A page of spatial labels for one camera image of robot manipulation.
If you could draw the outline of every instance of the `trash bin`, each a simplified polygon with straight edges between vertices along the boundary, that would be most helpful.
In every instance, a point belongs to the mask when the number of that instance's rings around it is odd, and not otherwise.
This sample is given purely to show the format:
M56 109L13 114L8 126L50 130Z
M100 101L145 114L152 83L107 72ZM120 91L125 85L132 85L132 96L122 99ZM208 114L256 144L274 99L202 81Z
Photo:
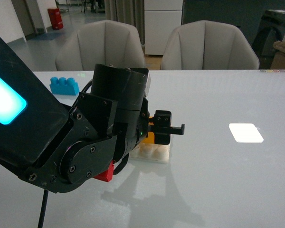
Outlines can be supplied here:
M59 8L49 8L48 9L48 15L51 20L52 28L53 29L62 29L62 19L60 15Z

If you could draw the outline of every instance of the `lego stud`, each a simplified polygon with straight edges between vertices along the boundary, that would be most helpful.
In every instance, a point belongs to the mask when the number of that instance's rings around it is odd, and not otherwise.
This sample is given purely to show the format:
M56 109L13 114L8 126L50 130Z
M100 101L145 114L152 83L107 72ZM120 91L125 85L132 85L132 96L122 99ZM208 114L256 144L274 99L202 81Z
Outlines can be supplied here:
M51 84L58 85L59 84L58 78L57 77L52 77L51 78Z
M66 86L67 85L67 80L65 77L59 78L59 85L61 86Z
M66 83L67 83L68 86L72 86L72 85L75 84L75 79L70 77L70 78L67 79Z

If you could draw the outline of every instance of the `blue lego brick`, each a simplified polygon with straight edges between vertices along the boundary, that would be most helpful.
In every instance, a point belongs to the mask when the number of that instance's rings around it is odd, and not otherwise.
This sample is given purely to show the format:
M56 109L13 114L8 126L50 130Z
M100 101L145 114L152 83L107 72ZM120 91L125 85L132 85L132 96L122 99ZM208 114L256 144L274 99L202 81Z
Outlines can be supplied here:
M51 78L51 84L49 85L53 94L61 95L77 95L79 94L78 83L75 82L75 79L70 77L66 80L65 77Z

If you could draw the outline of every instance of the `red lego brick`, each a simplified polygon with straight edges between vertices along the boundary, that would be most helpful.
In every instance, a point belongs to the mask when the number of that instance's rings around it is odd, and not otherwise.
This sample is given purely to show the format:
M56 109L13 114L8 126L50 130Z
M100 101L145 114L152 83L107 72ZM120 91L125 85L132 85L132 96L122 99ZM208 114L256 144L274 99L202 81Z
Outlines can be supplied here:
M97 176L94 176L93 178L97 180L109 182L113 179L113 171L114 171L114 165L113 165L113 161L111 161L111 164L109 165L109 168L106 171L98 174Z

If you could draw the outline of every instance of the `cyan led light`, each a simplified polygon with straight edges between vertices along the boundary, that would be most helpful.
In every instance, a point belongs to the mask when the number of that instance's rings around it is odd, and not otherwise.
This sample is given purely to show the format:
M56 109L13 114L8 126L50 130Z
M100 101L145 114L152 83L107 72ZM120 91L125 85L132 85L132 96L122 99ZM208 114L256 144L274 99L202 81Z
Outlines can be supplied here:
M27 106L27 102L0 78L0 123L10 124Z

